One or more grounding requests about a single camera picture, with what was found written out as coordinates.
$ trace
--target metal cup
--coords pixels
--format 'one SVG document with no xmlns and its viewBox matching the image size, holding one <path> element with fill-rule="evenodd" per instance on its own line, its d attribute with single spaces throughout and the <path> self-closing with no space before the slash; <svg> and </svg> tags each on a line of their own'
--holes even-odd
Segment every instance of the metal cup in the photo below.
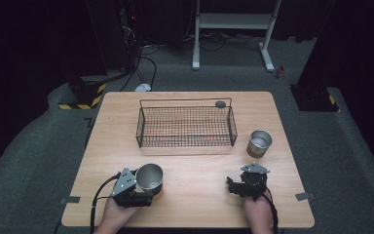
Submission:
<svg viewBox="0 0 374 234">
<path fill-rule="evenodd" d="M 160 193 L 163 188 L 163 169 L 157 164 L 146 164 L 135 173 L 137 185 L 146 193 L 153 196 Z"/>
<path fill-rule="evenodd" d="M 269 133 L 263 130 L 254 131 L 248 141 L 247 154 L 252 158 L 261 158 L 272 143 L 273 139 Z"/>
</svg>

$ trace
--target wooden table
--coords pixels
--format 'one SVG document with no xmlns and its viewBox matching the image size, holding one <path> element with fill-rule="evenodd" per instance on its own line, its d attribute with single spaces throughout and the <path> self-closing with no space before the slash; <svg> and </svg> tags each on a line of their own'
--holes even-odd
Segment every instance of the wooden table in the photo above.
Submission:
<svg viewBox="0 0 374 234">
<path fill-rule="evenodd" d="M 238 131 L 234 146 L 153 149 L 138 147 L 136 128 L 141 99 L 231 98 Z M 265 130 L 273 145 L 261 159 L 246 153 L 250 134 Z M 151 207 L 143 208 L 127 227 L 248 227 L 243 198 L 228 192 L 226 177 L 240 182 L 241 167 L 257 162 L 269 169 L 268 187 L 279 212 L 279 227 L 309 228 L 315 223 L 303 193 L 299 173 L 281 124 L 274 99 L 267 92 L 154 92 L 108 93 L 93 127 L 71 196 L 79 203 L 67 204 L 65 226 L 89 226 L 93 197 L 99 186 L 123 167 L 135 170 L 146 163 L 160 165 L 165 173 L 163 191 Z M 108 196 L 113 182 L 100 196 Z M 98 225 L 105 200 L 99 200 Z"/>
</svg>

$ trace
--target human hand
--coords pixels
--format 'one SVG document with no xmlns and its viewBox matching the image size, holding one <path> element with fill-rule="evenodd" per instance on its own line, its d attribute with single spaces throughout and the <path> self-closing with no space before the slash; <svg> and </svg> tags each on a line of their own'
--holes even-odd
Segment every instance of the human hand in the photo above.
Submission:
<svg viewBox="0 0 374 234">
<path fill-rule="evenodd" d="M 94 234 L 115 234 L 120 230 L 130 218 L 135 215 L 141 208 L 119 207 L 112 198 L 108 198 L 105 202 L 104 214 Z"/>
<path fill-rule="evenodd" d="M 264 194 L 272 199 L 268 191 Z M 264 196 L 260 196 L 255 201 L 252 197 L 245 197 L 243 209 L 252 234 L 272 234 L 272 209 Z"/>
</svg>

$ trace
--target gray carpet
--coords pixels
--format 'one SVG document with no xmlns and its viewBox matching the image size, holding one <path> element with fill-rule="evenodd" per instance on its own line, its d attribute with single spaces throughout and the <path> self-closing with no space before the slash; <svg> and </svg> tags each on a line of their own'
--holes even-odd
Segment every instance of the gray carpet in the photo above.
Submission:
<svg viewBox="0 0 374 234">
<path fill-rule="evenodd" d="M 285 77 L 268 73 L 255 43 L 226 45 L 201 52 L 201 69 L 192 71 L 192 49 L 145 48 L 157 64 L 154 91 L 268 91 L 273 94 L 316 224 L 285 233 L 374 233 L 374 157 L 350 115 L 339 90 L 329 88 L 340 112 L 301 112 L 289 84 L 296 84 L 315 41 L 273 40 L 269 52 Z M 217 44 L 205 44 L 214 49 Z M 154 66 L 139 66 L 150 83 Z M 122 89 L 127 78 L 108 83 L 105 93 Z M 124 88 L 141 84 L 134 75 Z M 60 110 L 71 100 L 67 85 L 48 97 L 50 108 L 24 128 L 0 160 L 0 233 L 53 233 L 62 217 L 62 198 L 69 195 L 85 152 L 91 110 Z M 250 233 L 249 230 L 123 229 L 120 233 Z M 57 233 L 89 233 L 88 227 L 60 225 Z"/>
</svg>

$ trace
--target wire mesh basket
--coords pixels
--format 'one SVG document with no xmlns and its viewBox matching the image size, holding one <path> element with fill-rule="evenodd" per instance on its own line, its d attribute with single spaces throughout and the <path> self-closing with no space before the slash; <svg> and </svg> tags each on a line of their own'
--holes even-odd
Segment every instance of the wire mesh basket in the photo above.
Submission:
<svg viewBox="0 0 374 234">
<path fill-rule="evenodd" d="M 232 99 L 142 99 L 139 147 L 233 146 L 238 136 Z"/>
</svg>

